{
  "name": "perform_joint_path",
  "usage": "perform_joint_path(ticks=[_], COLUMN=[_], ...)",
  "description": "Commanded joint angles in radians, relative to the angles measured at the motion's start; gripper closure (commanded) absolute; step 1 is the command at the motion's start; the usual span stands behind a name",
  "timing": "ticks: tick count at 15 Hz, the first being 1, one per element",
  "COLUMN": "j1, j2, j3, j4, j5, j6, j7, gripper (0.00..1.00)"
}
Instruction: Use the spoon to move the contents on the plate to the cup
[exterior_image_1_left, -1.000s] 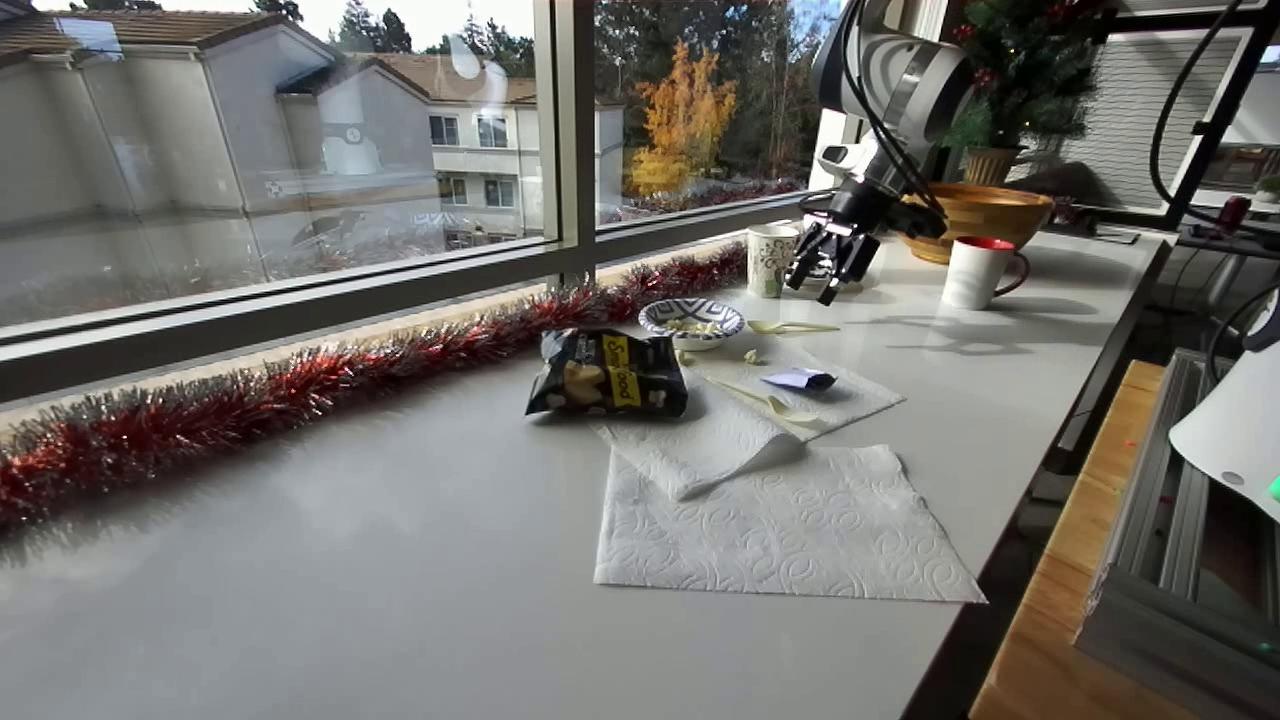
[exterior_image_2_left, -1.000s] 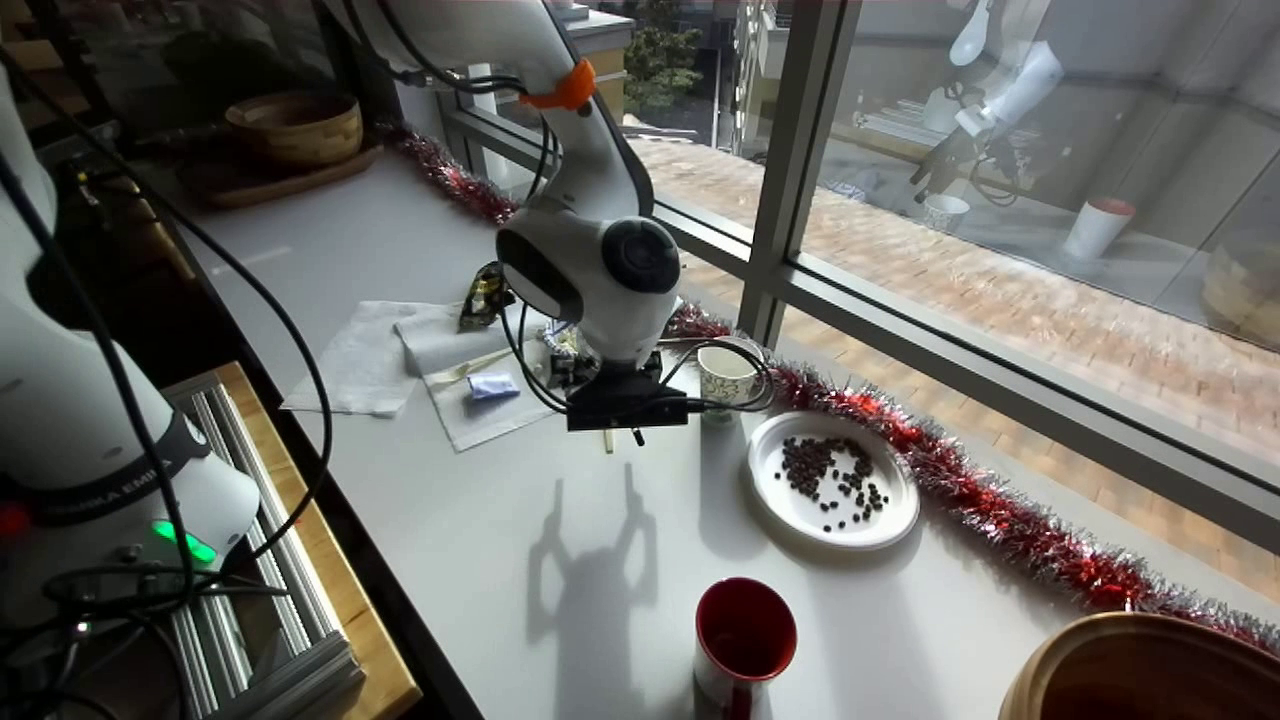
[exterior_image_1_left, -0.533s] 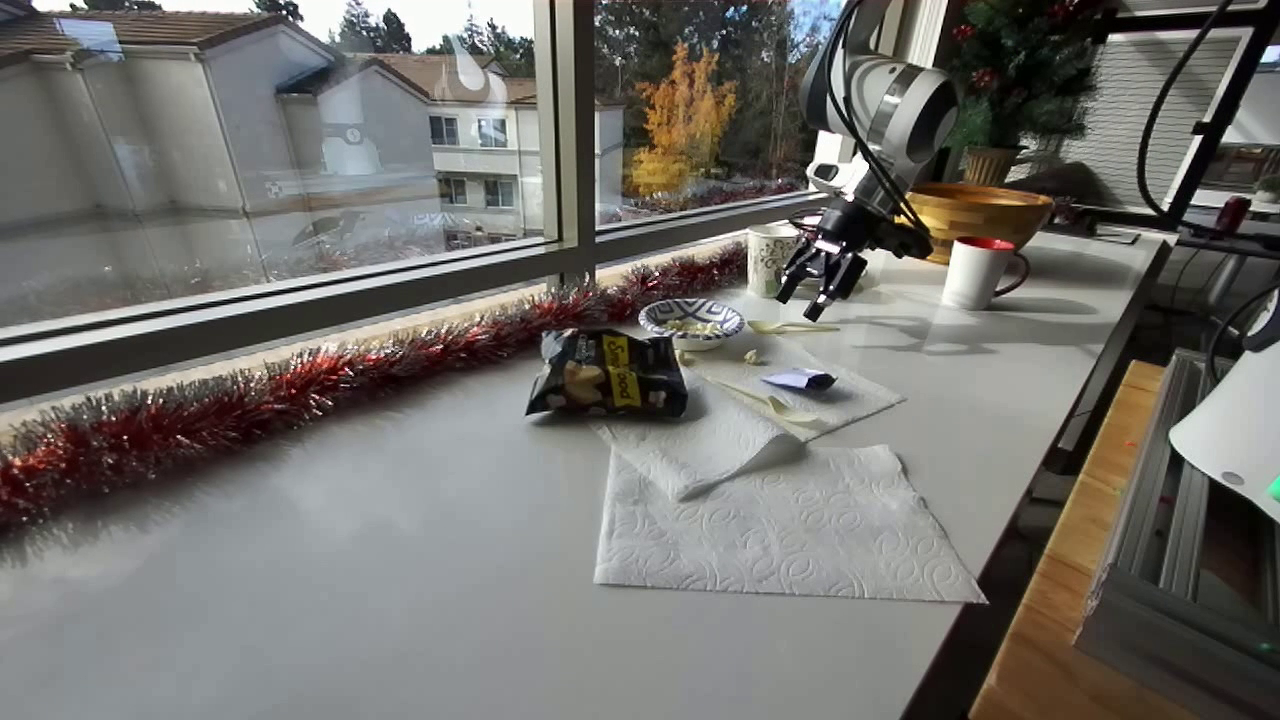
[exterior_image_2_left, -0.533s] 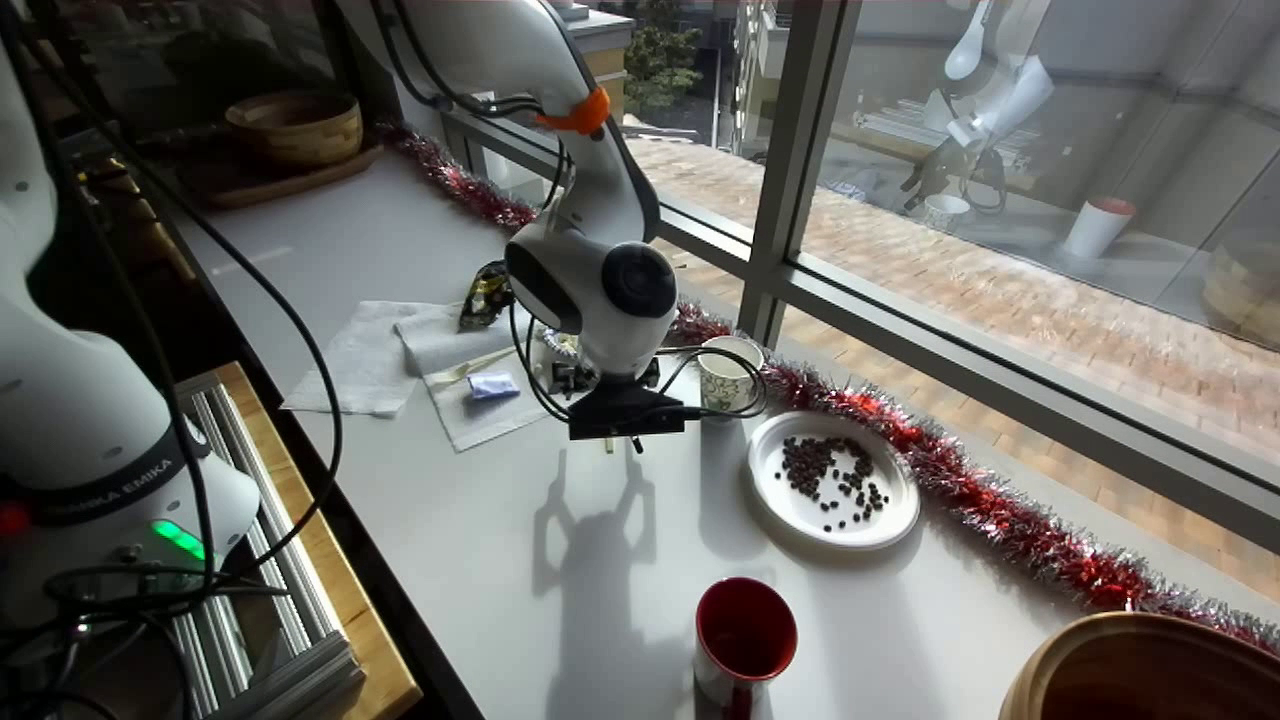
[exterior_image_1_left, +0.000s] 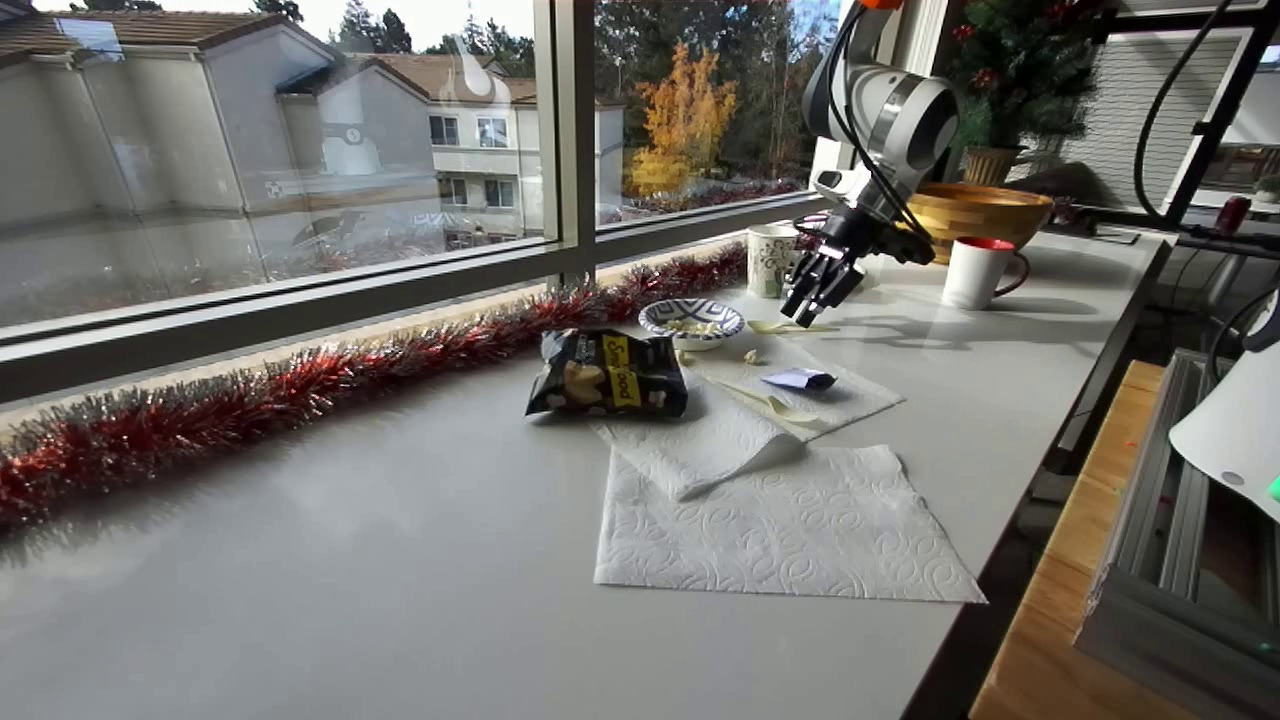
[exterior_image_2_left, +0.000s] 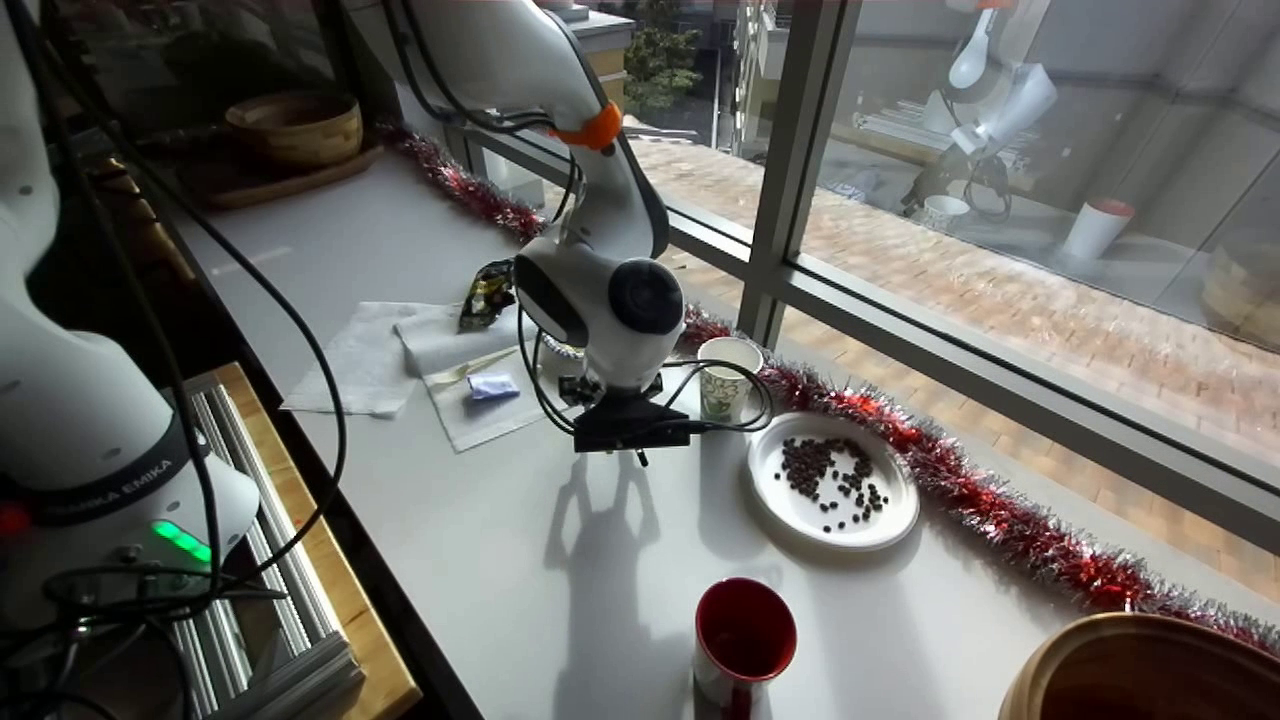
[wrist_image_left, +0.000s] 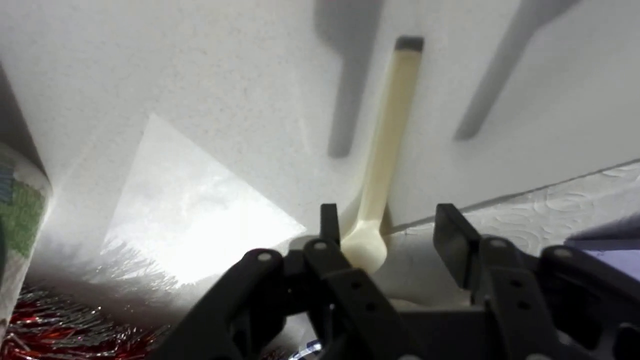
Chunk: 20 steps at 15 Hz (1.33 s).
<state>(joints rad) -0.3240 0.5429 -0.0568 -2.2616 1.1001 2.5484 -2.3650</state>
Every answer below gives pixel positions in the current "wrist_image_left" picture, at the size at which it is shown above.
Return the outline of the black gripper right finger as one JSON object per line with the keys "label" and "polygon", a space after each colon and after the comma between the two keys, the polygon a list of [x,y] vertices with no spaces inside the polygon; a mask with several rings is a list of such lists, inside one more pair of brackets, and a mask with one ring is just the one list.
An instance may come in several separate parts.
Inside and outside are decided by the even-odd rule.
{"label": "black gripper right finger", "polygon": [[473,313],[447,326],[455,360],[640,360],[640,289],[568,247],[539,256],[437,207],[434,247]]}

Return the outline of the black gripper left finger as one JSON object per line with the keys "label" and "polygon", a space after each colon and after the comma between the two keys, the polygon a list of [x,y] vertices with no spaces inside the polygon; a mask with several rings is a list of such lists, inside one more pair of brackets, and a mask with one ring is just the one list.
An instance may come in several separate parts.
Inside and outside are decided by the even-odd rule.
{"label": "black gripper left finger", "polygon": [[297,314],[308,316],[323,360],[427,360],[372,278],[341,252],[334,205],[320,207],[320,232],[286,255],[246,252],[151,360],[260,360]]}

